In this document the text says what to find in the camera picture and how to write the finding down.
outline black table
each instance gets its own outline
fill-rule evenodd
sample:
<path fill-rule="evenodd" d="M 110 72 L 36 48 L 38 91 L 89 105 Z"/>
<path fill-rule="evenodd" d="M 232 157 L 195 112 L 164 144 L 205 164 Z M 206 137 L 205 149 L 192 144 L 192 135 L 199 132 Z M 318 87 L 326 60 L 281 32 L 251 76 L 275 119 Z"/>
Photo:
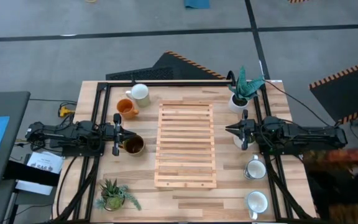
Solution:
<path fill-rule="evenodd" d="M 29 98 L 30 93 L 26 91 L 0 93 L 0 116 L 9 116 L 9 122 L 0 144 L 0 221 L 5 217 L 12 191 L 16 185 L 15 180 L 2 180 L 2 176 L 11 155 Z"/>

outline paper sheet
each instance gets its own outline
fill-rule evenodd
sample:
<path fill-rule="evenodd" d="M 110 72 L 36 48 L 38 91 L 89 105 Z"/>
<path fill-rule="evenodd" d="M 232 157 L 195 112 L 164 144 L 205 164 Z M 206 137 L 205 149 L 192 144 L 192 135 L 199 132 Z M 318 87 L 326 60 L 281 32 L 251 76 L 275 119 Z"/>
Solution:
<path fill-rule="evenodd" d="M 58 174 L 62 169 L 63 159 L 51 152 L 33 152 L 27 165 Z M 50 195 L 52 188 L 52 186 L 36 184 L 23 180 L 18 181 L 16 185 L 16 189 L 43 195 Z"/>

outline succulent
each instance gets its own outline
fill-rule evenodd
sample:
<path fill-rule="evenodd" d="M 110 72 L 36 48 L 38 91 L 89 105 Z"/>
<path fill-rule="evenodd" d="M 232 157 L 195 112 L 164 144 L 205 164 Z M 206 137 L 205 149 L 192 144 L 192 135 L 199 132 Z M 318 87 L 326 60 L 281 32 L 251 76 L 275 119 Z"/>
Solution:
<path fill-rule="evenodd" d="M 110 208 L 111 210 L 117 210 L 121 208 L 123 201 L 123 198 L 116 195 L 114 197 L 107 198 L 105 206 L 106 208 Z"/>
<path fill-rule="evenodd" d="M 104 185 L 100 185 L 101 187 L 101 198 L 96 200 L 96 207 L 103 209 L 111 209 L 117 210 L 122 207 L 125 199 L 130 200 L 138 210 L 141 210 L 142 207 L 140 206 L 137 199 L 127 192 L 128 186 L 123 185 L 117 187 L 117 179 L 114 183 L 111 183 L 111 180 L 105 180 Z"/>
<path fill-rule="evenodd" d="M 244 66 L 240 69 L 239 78 L 236 82 L 236 88 L 233 88 L 229 85 L 230 91 L 234 93 L 237 100 L 239 101 L 249 101 L 253 97 L 257 96 L 256 91 L 265 83 L 263 76 L 260 76 L 257 79 L 254 79 L 247 83 L 246 79 L 246 70 Z"/>

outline brown mug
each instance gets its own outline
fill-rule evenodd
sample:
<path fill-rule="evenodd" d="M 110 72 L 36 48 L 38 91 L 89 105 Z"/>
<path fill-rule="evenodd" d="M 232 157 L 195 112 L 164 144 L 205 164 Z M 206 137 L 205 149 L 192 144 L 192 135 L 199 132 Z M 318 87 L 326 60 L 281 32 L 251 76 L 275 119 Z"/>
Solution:
<path fill-rule="evenodd" d="M 138 110 L 135 110 L 134 103 L 128 99 L 122 99 L 117 103 L 117 110 L 119 114 L 125 119 L 132 119 L 137 114 L 139 114 Z"/>
<path fill-rule="evenodd" d="M 121 148 L 125 149 L 130 156 L 141 156 L 144 152 L 145 142 L 142 137 L 136 135 L 133 138 L 125 140 Z"/>

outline gray concrete floor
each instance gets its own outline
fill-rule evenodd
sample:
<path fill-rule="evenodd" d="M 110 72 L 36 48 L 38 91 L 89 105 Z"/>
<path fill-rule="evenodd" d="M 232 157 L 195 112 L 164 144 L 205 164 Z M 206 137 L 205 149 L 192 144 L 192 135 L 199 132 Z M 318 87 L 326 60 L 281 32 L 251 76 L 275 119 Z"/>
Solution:
<path fill-rule="evenodd" d="M 358 1 L 354 0 L 251 3 L 258 27 L 358 24 Z M 98 0 L 95 4 L 0 0 L 0 37 L 245 27 L 250 22 L 243 0 L 211 0 L 211 9 L 205 10 L 186 10 L 183 0 Z M 358 29 L 263 32 L 260 39 L 271 79 L 283 80 L 288 93 L 333 123 L 308 84 L 358 64 Z M 166 50 L 221 74 L 237 73 L 245 65 L 249 78 L 260 75 L 250 32 L 0 42 L 0 91 L 28 90 L 32 98 L 76 100 L 82 80 L 104 80 L 106 73 L 151 67 Z M 289 104 L 295 122 L 321 124 L 295 101 Z M 58 105 L 30 101 L 18 138 L 35 121 L 59 123 Z M 348 131 L 347 137 L 349 147 L 358 147 Z M 29 152 L 15 148 L 12 155 L 20 158 Z M 50 208 L 31 208 L 15 223 L 42 222 L 49 216 Z"/>

